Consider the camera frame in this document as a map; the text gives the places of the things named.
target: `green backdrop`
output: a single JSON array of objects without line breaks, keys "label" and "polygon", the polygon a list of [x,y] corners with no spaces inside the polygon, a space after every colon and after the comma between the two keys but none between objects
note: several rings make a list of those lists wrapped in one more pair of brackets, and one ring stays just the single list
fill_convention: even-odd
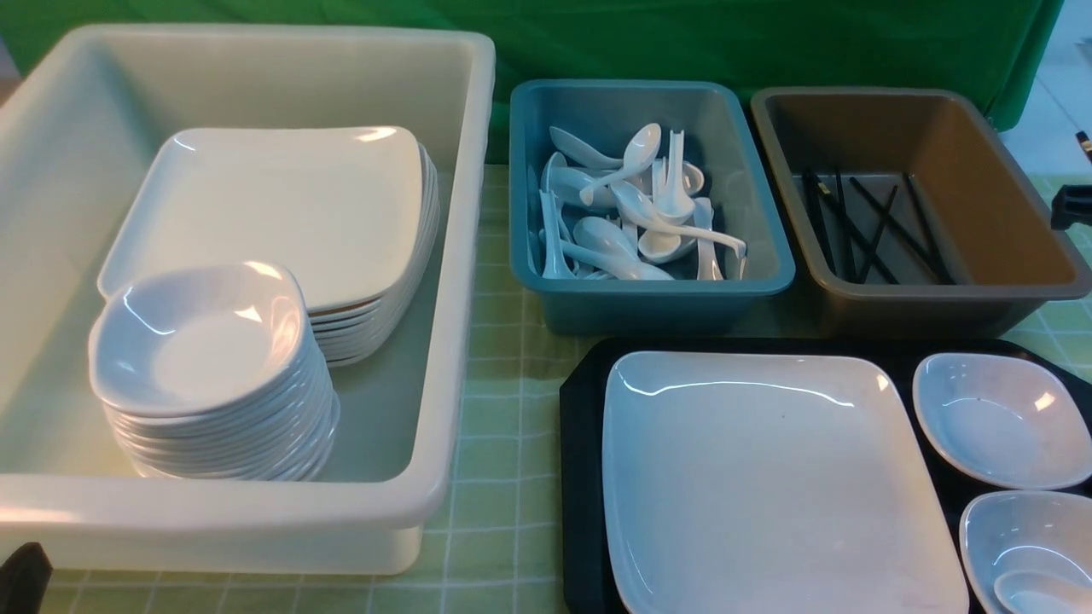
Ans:
[{"label": "green backdrop", "polygon": [[541,78],[681,79],[743,98],[770,85],[940,87],[1016,125],[1063,0],[2,0],[24,73],[102,22],[254,22],[468,29],[497,45],[490,161],[508,97]]}]

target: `plastic bin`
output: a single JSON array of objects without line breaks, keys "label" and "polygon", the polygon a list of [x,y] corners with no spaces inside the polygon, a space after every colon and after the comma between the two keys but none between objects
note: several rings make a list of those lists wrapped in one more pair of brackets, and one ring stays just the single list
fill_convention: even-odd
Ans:
[{"label": "plastic bin", "polygon": [[[555,149],[549,127],[620,155],[649,122],[686,131],[686,157],[705,172],[714,229],[748,244],[743,280],[547,280],[539,177]],[[691,334],[731,329],[751,302],[780,293],[796,273],[788,240],[739,101],[713,84],[673,81],[531,81],[511,106],[510,241],[515,278],[542,299],[546,326],[559,334]],[[566,216],[572,215],[566,208]],[[725,276],[738,269],[720,250]],[[689,267],[693,262],[680,263]]]},{"label": "plastic bin", "polygon": [[[39,541],[59,567],[95,569],[413,564],[450,476],[492,79],[490,40],[458,32],[105,25],[59,43],[0,109],[0,552]],[[91,391],[87,333],[159,145],[199,126],[373,125],[428,149],[440,231],[402,323],[333,374],[322,481],[136,477]]]},{"label": "plastic bin", "polygon": [[[870,336],[994,336],[1047,300],[1081,298],[1092,272],[997,135],[964,98],[942,91],[771,88],[751,101],[758,133],[804,261],[822,297],[827,333]],[[858,284],[828,267],[800,192],[802,173],[859,177],[875,188],[907,173],[954,284],[922,278],[890,231],[879,253],[898,285]],[[850,217],[866,237],[879,216],[848,185]],[[906,190],[892,209],[916,227]],[[834,225],[828,217],[828,227]],[[855,249],[857,262],[860,251]]]}]

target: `brown plastic bin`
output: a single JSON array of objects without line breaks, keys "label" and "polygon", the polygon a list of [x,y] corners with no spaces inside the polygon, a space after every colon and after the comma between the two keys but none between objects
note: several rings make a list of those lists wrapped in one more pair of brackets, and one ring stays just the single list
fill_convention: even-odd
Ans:
[{"label": "brown plastic bin", "polygon": [[[993,129],[963,97],[943,91],[785,87],[759,92],[751,110],[778,192],[822,297],[827,334],[886,338],[994,336],[1047,300],[1081,298],[1092,271]],[[939,285],[888,229],[877,253],[898,276],[891,285],[839,278],[812,228],[803,174],[831,185],[839,168],[846,213],[865,237],[880,216],[848,179],[881,202],[885,188],[912,177],[954,284]],[[892,216],[922,240],[905,186]],[[826,217],[838,250],[838,217]],[[862,251],[854,247],[856,262]],[[840,256],[834,253],[835,268]]]}]

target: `chopstick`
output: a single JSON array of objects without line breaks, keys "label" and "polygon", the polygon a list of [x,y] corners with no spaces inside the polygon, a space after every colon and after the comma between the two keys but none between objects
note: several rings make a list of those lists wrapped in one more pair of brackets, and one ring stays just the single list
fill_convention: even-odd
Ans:
[{"label": "chopstick", "polygon": [[[842,173],[834,167],[834,187],[838,188],[838,209],[842,215],[848,220],[850,214],[845,210],[845,192],[842,190]],[[848,278],[857,270],[856,262],[853,261],[853,244],[850,243],[850,235],[843,229],[842,233],[842,265],[845,268],[845,276]]]},{"label": "chopstick", "polygon": [[946,278],[951,280],[951,272],[948,271],[948,267],[945,265],[945,259],[940,256],[940,247],[937,245],[937,238],[933,236],[933,227],[929,225],[929,221],[925,216],[925,208],[922,206],[922,201],[917,198],[917,189],[914,188],[914,182],[910,178],[910,174],[903,173],[902,180],[906,182],[906,191],[910,193],[910,202],[914,205],[914,214],[917,216],[917,223],[922,226],[922,234],[925,235],[925,243],[929,248],[929,255],[933,256],[933,262]]},{"label": "chopstick", "polygon": [[808,177],[810,176],[812,176],[810,170],[805,170],[800,175],[800,181],[804,182],[804,198],[808,206],[808,217],[811,219],[811,229],[815,231],[816,238],[819,239],[819,249],[822,250],[823,260],[827,261],[827,267],[830,268],[831,272],[836,275],[838,269],[834,267],[834,256],[830,250],[830,237],[827,235],[827,222],[823,220],[822,210],[819,208],[816,185],[808,181]]},{"label": "chopstick", "polygon": [[[854,243],[857,244],[857,247],[859,247],[863,251],[867,251],[868,240],[865,238],[865,235],[860,234],[860,231],[857,229],[856,224],[854,224],[853,221],[850,220],[848,214],[839,209],[838,200],[834,199],[834,194],[831,193],[830,188],[828,188],[822,182],[822,179],[820,179],[814,173],[810,174],[809,177],[812,181],[815,181],[816,186],[819,188],[819,196],[821,197],[819,200],[822,201],[823,204],[830,208],[834,212],[834,214],[839,216],[839,221],[842,224],[842,228],[850,233],[850,238],[852,238]],[[879,272],[880,276],[882,276],[883,280],[887,281],[887,283],[894,285],[899,283],[899,281],[894,278],[894,274],[891,273],[891,269],[888,269],[887,264],[885,264],[883,261],[880,260],[878,256],[876,256],[876,253],[871,253],[870,256],[866,253],[866,258],[868,258],[867,260],[868,262],[871,262],[873,265],[876,267],[876,270]]]},{"label": "chopstick", "polygon": [[891,193],[888,194],[888,201],[883,204],[883,211],[887,213],[883,217],[880,217],[879,224],[876,225],[876,231],[873,233],[873,240],[868,243],[868,250],[865,252],[865,263],[860,265],[860,270],[857,271],[857,283],[863,284],[868,279],[868,272],[873,268],[871,257],[876,256],[876,250],[880,246],[880,239],[883,237],[883,227],[887,226],[887,221],[891,217],[891,208],[894,206],[894,196],[899,192],[899,186],[891,186]]},{"label": "chopstick", "polygon": [[899,221],[895,220],[894,216],[888,215],[883,211],[883,205],[877,202],[876,197],[874,197],[868,190],[866,190],[865,187],[860,184],[860,181],[857,180],[856,177],[850,178],[850,185],[853,186],[854,189],[856,189],[862,197],[864,197],[865,202],[867,202],[868,205],[873,208],[873,211],[875,211],[877,215],[888,219],[888,223],[890,224],[891,229],[900,239],[902,239],[903,245],[909,247],[910,250],[913,251],[915,256],[917,256],[917,258],[922,261],[922,263],[929,269],[933,275],[941,284],[951,285],[956,283],[956,281],[952,280],[950,275],[948,275],[947,271],[941,272],[937,270],[936,263],[933,261],[933,258],[925,251],[925,248],[923,248],[922,245],[917,243],[917,239],[915,239],[914,236],[910,234],[910,231],[907,231],[905,226],[899,223]]},{"label": "chopstick", "polygon": [[1077,133],[1077,142],[1084,150],[1084,157],[1089,158],[1089,162],[1092,162],[1092,141],[1089,140],[1089,135],[1083,130]]}]

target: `black tray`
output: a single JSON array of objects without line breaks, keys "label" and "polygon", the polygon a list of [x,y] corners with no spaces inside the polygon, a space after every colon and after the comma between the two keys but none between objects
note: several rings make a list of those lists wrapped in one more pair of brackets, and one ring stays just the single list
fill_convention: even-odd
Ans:
[{"label": "black tray", "polygon": [[[902,398],[925,464],[959,550],[959,520],[972,499],[1000,491],[948,464],[922,433],[911,386],[923,358],[938,352],[975,352],[1014,356],[1042,365],[1069,389],[1087,424],[1092,425],[1092,385],[1023,347],[997,340],[855,341],[795,339],[612,339],[598,343],[560,390],[561,542],[565,602],[572,614],[625,614],[607,552],[603,513],[603,403],[607,376],[618,358],[631,352],[715,352],[736,354],[806,354],[855,356],[887,371]],[[1064,492],[1092,496],[1092,480]],[[983,612],[968,586],[973,614]]]}]

